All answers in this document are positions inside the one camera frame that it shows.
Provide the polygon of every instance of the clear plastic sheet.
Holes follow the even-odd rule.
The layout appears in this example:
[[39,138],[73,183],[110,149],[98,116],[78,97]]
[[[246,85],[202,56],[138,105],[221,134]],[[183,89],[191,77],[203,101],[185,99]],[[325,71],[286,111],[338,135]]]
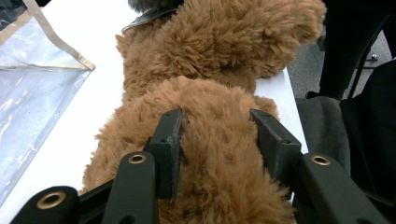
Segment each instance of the clear plastic sheet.
[[0,0],[0,206],[93,68],[35,1]]

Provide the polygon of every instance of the teddy bear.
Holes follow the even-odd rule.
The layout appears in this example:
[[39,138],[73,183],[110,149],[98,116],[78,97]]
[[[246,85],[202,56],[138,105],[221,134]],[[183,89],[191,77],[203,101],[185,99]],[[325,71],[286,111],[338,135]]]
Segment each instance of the teddy bear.
[[249,110],[279,119],[272,99],[253,94],[255,79],[315,40],[324,13],[319,0],[185,0],[117,35],[122,105],[96,135],[80,194],[114,178],[120,159],[141,151],[162,114],[179,108],[177,197],[158,201],[160,223],[293,223],[289,190],[264,168]]

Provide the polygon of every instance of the plush toy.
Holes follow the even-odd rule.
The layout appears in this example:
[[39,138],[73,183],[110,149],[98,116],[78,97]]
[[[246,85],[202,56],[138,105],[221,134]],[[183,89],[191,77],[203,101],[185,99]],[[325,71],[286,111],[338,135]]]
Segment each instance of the plush toy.
[[[129,3],[145,11],[156,2]],[[80,193],[114,178],[161,115],[181,108],[177,197],[159,200],[160,222],[293,223],[288,190],[263,168],[249,109],[277,118],[273,100],[252,94],[255,79],[273,76],[299,43],[317,38],[324,12],[319,0],[185,0],[118,35],[122,106],[96,136]]]
[[320,0],[186,0],[175,14],[117,36],[123,101],[177,76],[253,93],[258,77],[277,74],[300,43],[318,38],[324,13]]

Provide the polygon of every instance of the white table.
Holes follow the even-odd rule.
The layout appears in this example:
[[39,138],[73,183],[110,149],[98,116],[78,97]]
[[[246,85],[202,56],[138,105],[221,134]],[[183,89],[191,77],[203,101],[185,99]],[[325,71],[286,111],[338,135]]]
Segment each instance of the white table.
[[[43,189],[80,189],[85,165],[97,147],[93,136],[121,104],[122,58],[114,35],[136,17],[127,1],[52,0],[43,11],[55,32],[96,68],[0,208],[1,224],[9,223]],[[287,70],[257,83],[256,93],[275,99],[282,124],[302,142],[306,152]]]

